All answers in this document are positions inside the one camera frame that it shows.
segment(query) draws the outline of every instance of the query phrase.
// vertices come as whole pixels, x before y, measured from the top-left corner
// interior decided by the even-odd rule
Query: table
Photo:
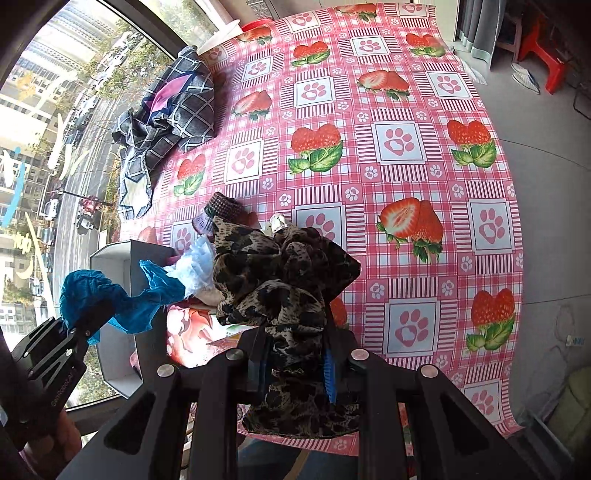
[[[434,6],[340,9],[278,20],[203,55],[219,89],[217,137],[168,157],[153,207],[124,222],[121,238],[148,229],[183,252],[215,191],[261,223],[278,212],[319,229],[362,265],[342,294],[360,344],[401,367],[437,365],[509,435],[519,428],[508,390],[523,251],[502,146],[438,40]],[[178,178],[183,162],[200,166],[197,187]],[[355,434],[275,441],[358,452]]]

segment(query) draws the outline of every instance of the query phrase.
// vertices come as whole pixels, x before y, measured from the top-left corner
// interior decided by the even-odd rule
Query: street
[[[102,99],[98,103],[72,162],[82,152],[88,150],[89,153],[78,165],[76,172],[67,177],[65,190],[85,196],[96,195],[101,200],[105,198],[113,160],[121,147],[113,142],[111,130],[119,115],[130,106],[136,107],[130,104],[127,95],[121,95],[115,100]],[[79,200],[72,195],[61,195],[59,214],[54,222],[56,240],[51,292],[56,304],[59,303],[61,286],[66,275],[74,270],[90,268],[90,255],[98,247],[98,230],[91,230],[85,235],[76,232]]]

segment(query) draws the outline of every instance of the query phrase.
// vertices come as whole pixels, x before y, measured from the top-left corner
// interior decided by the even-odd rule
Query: blue plastic bag
[[[162,305],[182,301],[184,285],[169,277],[162,267],[149,260],[139,266],[150,285],[136,297],[127,295],[123,287],[111,282],[98,270],[76,270],[68,274],[61,288],[60,312],[68,329],[76,326],[82,313],[99,300],[108,299],[115,308],[109,323],[125,333],[141,333],[152,328],[152,318]],[[100,331],[89,338],[89,345],[100,341]]]

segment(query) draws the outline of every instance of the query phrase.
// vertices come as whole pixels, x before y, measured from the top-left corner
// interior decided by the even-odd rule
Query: red plastic stool
[[[548,80],[546,80],[546,90],[554,93],[564,81],[566,76],[567,64],[562,61],[558,54],[548,47],[543,47],[540,41],[545,29],[545,18],[538,14],[535,19],[534,27],[530,33],[521,42],[518,61],[523,60],[529,52],[535,53],[550,69]]]
[[[242,29],[243,32],[245,32],[248,30],[252,30],[253,28],[256,28],[256,27],[262,27],[263,25],[267,25],[272,22],[273,22],[272,18],[261,18],[260,20],[253,20],[252,22],[248,22],[246,25],[244,25],[243,27],[240,27],[240,28]]]

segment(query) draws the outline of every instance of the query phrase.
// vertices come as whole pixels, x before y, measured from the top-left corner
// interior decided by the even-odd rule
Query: electrical outlet
[[[585,337],[575,337],[573,335],[566,336],[566,346],[583,346],[585,344]]]

